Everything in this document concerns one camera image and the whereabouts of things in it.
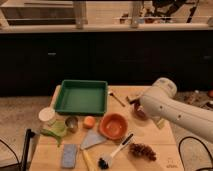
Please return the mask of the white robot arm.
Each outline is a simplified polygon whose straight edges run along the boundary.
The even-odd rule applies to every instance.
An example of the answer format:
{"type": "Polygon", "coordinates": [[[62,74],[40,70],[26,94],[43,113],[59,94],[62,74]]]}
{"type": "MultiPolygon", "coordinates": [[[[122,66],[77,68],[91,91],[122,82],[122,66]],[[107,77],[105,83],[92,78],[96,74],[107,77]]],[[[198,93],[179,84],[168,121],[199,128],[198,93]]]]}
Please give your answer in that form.
{"type": "Polygon", "coordinates": [[[168,78],[157,79],[140,97],[144,112],[160,116],[201,136],[213,136],[213,111],[174,100],[177,86],[168,78]]]}

